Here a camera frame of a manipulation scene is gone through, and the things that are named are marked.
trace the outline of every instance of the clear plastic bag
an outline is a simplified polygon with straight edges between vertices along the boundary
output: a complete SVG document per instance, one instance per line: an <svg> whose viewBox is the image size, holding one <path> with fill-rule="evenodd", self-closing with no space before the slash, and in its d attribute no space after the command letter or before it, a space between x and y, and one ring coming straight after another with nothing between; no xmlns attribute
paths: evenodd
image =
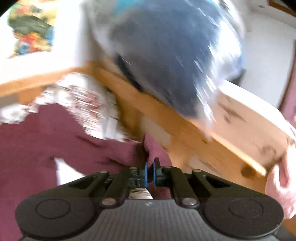
<svg viewBox="0 0 296 241"><path fill-rule="evenodd" d="M231 24L237 21L227 4L212 0L86 4L96 41L139 91L153 94L184 117L202 120L206 126L212 123L217 88L242 68L240 37Z"/></svg>

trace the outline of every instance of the gray ribbed panel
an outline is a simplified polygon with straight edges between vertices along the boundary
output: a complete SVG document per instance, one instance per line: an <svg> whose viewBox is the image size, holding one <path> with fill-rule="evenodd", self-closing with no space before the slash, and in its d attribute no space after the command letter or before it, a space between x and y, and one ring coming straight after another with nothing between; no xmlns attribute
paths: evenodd
<svg viewBox="0 0 296 241"><path fill-rule="evenodd" d="M85 232L67 241L234 241L211 229L193 209L174 200L126 200L104 210ZM259 239L277 241L273 236ZM23 241L36 241L25 238Z"/></svg>

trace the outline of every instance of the white wall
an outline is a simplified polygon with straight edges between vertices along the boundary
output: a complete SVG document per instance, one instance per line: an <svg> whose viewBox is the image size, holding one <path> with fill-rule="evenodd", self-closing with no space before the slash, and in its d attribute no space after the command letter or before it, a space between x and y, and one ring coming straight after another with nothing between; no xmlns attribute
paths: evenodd
<svg viewBox="0 0 296 241"><path fill-rule="evenodd" d="M247 72L241 87L278 107L290 74L294 39L296 29L253 14L245 41Z"/></svg>
<svg viewBox="0 0 296 241"><path fill-rule="evenodd" d="M0 83L25 76L81 66L94 60L99 50L90 35L82 0L60 0L51 52L37 52L8 59L15 44L7 24L8 12L0 17Z"/></svg>

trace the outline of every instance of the maroon blanket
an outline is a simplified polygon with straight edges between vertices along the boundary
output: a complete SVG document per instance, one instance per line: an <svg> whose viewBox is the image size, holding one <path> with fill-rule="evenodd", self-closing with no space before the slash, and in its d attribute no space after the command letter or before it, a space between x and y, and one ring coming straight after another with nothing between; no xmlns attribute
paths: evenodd
<svg viewBox="0 0 296 241"><path fill-rule="evenodd" d="M171 165L165 150L150 136L143 143L101 140L85 134L62 106L41 106L19 125L0 126L0 241L17 241L21 233L15 222L17 204L26 197L55 187L54 158L89 175L99 170L111 174L121 169L151 165L159 157L162 166ZM154 188L154 198L166 194Z"/></svg>

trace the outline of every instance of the colorful picture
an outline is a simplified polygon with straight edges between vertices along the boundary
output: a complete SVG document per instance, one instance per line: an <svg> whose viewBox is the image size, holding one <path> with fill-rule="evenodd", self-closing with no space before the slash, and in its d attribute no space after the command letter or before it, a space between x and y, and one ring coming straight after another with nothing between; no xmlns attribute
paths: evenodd
<svg viewBox="0 0 296 241"><path fill-rule="evenodd" d="M13 54L51 51L59 0L19 0L10 8L8 25L17 39Z"/></svg>

